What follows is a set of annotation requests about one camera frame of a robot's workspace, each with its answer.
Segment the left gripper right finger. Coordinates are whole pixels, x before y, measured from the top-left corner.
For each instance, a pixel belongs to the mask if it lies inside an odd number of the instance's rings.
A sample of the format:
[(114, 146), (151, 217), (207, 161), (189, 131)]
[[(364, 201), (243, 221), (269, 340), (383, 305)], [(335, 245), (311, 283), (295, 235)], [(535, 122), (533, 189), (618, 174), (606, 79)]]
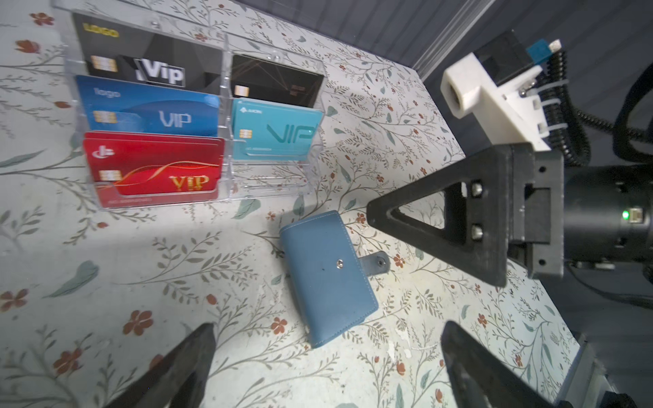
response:
[(457, 406), (552, 406), (456, 322), (447, 321), (440, 345)]

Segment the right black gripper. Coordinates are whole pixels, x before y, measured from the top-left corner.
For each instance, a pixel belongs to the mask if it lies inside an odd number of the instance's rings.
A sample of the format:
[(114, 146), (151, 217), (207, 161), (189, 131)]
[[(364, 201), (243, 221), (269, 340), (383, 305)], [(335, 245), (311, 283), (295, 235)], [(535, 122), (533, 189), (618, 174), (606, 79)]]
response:
[(494, 287), (508, 262), (561, 278), (564, 162), (559, 151), (495, 146), (367, 204), (374, 229)]

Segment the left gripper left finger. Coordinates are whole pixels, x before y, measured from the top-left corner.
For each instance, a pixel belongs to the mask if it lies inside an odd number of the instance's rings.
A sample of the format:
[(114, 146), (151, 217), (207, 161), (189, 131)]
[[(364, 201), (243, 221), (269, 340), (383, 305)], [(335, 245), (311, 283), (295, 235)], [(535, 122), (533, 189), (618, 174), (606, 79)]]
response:
[(108, 406), (200, 406), (215, 349), (214, 326), (201, 324)]

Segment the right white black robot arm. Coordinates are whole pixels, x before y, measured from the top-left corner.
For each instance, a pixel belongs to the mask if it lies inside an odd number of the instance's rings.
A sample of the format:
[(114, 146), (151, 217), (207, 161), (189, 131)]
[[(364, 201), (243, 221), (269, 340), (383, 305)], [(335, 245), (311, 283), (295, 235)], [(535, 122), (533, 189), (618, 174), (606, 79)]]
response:
[(504, 144), (367, 204), (373, 228), (495, 287), (567, 261), (651, 263), (652, 167), (566, 168), (559, 151)]

